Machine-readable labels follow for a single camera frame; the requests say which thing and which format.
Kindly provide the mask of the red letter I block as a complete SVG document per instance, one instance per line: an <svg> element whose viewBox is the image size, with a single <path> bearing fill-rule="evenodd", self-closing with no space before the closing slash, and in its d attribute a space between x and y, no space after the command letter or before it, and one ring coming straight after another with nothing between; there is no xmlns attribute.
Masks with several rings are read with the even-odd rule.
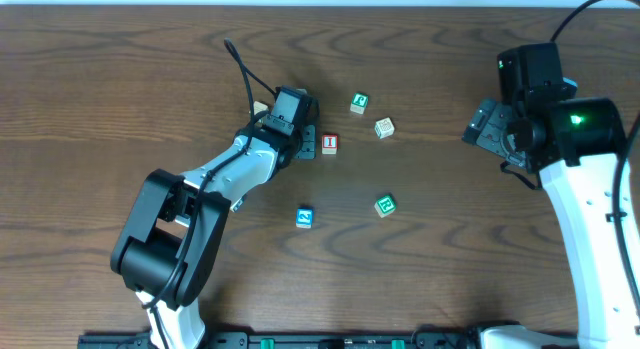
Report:
<svg viewBox="0 0 640 349"><path fill-rule="evenodd" d="M335 155L338 150L338 136L335 134L324 134L322 136L321 152L323 155Z"/></svg>

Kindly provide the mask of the blue number 2 block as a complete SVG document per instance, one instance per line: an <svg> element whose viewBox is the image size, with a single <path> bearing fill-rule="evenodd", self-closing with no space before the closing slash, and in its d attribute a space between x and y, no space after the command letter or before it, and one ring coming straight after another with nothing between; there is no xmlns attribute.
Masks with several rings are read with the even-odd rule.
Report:
<svg viewBox="0 0 640 349"><path fill-rule="evenodd" d="M295 224L297 228L309 229L313 225L314 211L309 208L298 208Z"/></svg>

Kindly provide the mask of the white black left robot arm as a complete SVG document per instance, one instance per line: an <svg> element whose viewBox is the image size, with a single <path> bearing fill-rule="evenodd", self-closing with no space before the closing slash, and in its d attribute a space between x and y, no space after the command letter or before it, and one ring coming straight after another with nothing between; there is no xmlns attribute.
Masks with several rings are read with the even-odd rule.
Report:
<svg viewBox="0 0 640 349"><path fill-rule="evenodd" d="M285 131L247 126L209 163L180 175L157 169L147 176L110 265L147 312L151 345L202 344L205 324L198 297L212 272L229 214L291 159L313 159L315 149L313 125Z"/></svg>

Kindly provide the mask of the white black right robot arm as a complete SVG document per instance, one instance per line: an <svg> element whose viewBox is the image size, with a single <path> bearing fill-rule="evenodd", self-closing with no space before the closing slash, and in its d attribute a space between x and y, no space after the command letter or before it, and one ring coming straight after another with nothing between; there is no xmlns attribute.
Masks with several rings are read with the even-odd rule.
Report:
<svg viewBox="0 0 640 349"><path fill-rule="evenodd" d="M518 118L509 106L485 99L463 139L538 177L561 229L579 323L573 338L495 325L477 333L477 347L638 347L639 233L628 140L614 103L555 101Z"/></svg>

